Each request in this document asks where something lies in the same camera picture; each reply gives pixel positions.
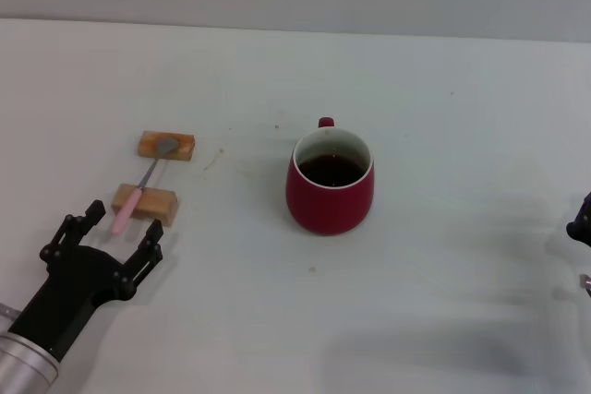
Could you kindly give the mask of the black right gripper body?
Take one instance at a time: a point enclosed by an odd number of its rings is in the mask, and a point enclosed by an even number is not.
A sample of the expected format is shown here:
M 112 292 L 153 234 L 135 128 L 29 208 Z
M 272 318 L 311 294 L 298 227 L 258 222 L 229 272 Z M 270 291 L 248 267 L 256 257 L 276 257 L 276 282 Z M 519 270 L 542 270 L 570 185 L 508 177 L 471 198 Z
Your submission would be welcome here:
M 588 194 L 574 220 L 566 225 L 566 232 L 574 241 L 591 246 L 591 194 Z

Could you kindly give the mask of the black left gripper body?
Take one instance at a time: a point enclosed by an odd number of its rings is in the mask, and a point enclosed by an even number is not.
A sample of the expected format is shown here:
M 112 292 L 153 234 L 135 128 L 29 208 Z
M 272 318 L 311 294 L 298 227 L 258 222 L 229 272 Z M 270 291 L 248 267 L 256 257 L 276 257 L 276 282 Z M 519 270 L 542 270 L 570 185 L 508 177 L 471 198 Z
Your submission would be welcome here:
M 98 307 L 117 298 L 122 264 L 92 247 L 45 247 L 40 257 L 48 277 L 8 331 L 60 362 Z

